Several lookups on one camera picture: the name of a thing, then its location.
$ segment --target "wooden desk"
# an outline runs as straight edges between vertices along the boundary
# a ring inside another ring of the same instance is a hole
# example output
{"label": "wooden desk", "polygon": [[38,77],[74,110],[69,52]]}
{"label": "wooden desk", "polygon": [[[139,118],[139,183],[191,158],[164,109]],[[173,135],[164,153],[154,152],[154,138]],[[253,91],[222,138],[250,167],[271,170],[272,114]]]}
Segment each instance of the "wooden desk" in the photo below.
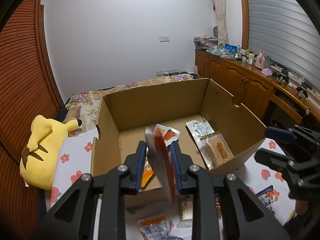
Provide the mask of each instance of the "wooden desk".
{"label": "wooden desk", "polygon": [[[272,101],[298,124],[302,123],[307,109],[320,122],[320,109],[310,100],[299,99],[295,89],[279,84],[277,78],[267,77],[254,65],[223,59],[199,50],[196,50],[195,65],[200,76],[212,78],[233,94],[235,104],[243,103],[261,120],[269,101]],[[294,109],[278,97],[281,93],[294,101]]]}

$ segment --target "wooden wardrobe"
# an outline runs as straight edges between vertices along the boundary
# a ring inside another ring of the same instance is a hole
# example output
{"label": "wooden wardrobe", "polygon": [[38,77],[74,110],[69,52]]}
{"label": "wooden wardrobe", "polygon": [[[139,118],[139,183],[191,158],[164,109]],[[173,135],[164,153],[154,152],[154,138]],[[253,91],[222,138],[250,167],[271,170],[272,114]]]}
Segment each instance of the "wooden wardrobe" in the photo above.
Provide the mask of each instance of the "wooden wardrobe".
{"label": "wooden wardrobe", "polygon": [[0,223],[26,239],[37,224],[37,188],[20,176],[34,117],[63,106],[46,51],[40,0],[24,0],[0,32]]}

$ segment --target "snack package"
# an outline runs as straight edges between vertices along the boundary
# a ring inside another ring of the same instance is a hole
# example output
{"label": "snack package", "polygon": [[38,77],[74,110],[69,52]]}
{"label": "snack package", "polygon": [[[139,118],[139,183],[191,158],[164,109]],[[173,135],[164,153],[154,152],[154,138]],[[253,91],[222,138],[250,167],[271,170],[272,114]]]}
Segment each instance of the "snack package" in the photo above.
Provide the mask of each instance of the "snack package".
{"label": "snack package", "polygon": [[169,236],[172,228],[172,220],[169,216],[163,214],[138,220],[137,225],[145,240],[183,240],[180,237]]}
{"label": "snack package", "polygon": [[157,175],[168,200],[174,205],[176,195],[174,168],[164,138],[159,131],[154,133],[147,127],[145,139],[148,146],[148,161]]}
{"label": "snack package", "polygon": [[220,239],[224,239],[223,217],[222,217],[222,213],[221,213],[219,194],[216,194],[215,198],[216,198],[216,209],[217,209],[217,214],[218,214],[219,235],[220,235]]}
{"label": "snack package", "polygon": [[147,184],[147,182],[151,179],[153,176],[154,172],[152,170],[152,167],[148,161],[148,158],[146,157],[146,161],[144,163],[144,170],[142,174],[142,182],[141,182],[141,187],[144,188]]}
{"label": "snack package", "polygon": [[180,204],[180,221],[177,223],[177,228],[191,228],[193,218],[193,195],[178,196]]}
{"label": "snack package", "polygon": [[214,164],[211,160],[211,157],[208,153],[208,150],[206,149],[204,142],[201,141],[201,138],[214,133],[214,130],[208,122],[199,122],[196,120],[192,120],[190,122],[186,122],[186,125],[198,146],[198,149],[202,155],[202,158],[204,159],[205,164],[207,165],[209,170],[212,170],[214,168]]}
{"label": "snack package", "polygon": [[256,194],[258,199],[264,204],[266,208],[270,210],[270,212],[275,215],[276,213],[273,211],[272,203],[274,201],[274,192],[273,192],[273,185],[265,188],[264,190],[260,191]]}
{"label": "snack package", "polygon": [[201,137],[201,141],[206,146],[215,167],[233,159],[233,154],[219,131]]}
{"label": "snack package", "polygon": [[153,133],[160,134],[163,137],[166,147],[173,141],[176,141],[180,135],[180,132],[178,130],[161,124],[156,125]]}
{"label": "snack package", "polygon": [[[164,144],[167,147],[170,145],[173,141],[176,141],[180,135],[180,132],[174,128],[164,126],[157,124],[154,131],[154,134],[159,134],[163,137],[164,139]],[[141,182],[141,187],[145,187],[148,181],[151,179],[153,176],[154,172],[152,170],[152,167],[146,158],[146,162],[144,164],[144,170],[143,170],[143,175],[142,175],[142,182]]]}

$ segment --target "cardboard box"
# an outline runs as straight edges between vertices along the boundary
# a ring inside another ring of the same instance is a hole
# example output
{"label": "cardboard box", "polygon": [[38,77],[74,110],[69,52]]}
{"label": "cardboard box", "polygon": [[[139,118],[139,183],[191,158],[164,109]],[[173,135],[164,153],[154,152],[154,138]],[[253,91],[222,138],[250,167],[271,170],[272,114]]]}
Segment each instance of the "cardboard box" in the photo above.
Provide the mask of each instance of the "cardboard box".
{"label": "cardboard box", "polygon": [[[105,174],[122,164],[127,155],[136,152],[138,142],[145,140],[146,126],[157,123],[179,130],[182,153],[206,168],[186,127],[191,120],[207,120],[214,130],[220,130],[235,156],[211,172],[225,175],[234,171],[262,143],[265,126],[244,105],[234,106],[232,98],[209,79],[138,87],[105,96],[96,121],[100,138],[93,142],[92,175]],[[126,196],[125,205],[133,207],[164,199],[159,180],[154,177],[138,196]]]}

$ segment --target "bottle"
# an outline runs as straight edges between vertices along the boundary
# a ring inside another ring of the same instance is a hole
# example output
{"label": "bottle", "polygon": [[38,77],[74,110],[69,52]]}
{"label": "bottle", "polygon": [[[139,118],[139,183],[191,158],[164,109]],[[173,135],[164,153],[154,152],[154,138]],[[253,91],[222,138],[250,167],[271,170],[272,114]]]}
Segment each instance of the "bottle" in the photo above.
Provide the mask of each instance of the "bottle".
{"label": "bottle", "polygon": [[245,62],[247,61],[247,57],[246,57],[246,54],[245,54],[245,50],[244,50],[244,49],[242,50],[242,56],[241,56],[241,57],[242,57],[242,58],[241,58],[241,59],[242,59],[242,62],[245,63]]}
{"label": "bottle", "polygon": [[241,52],[242,52],[241,47],[240,47],[240,45],[238,45],[238,48],[237,48],[237,54],[238,54],[237,61],[242,61]]}

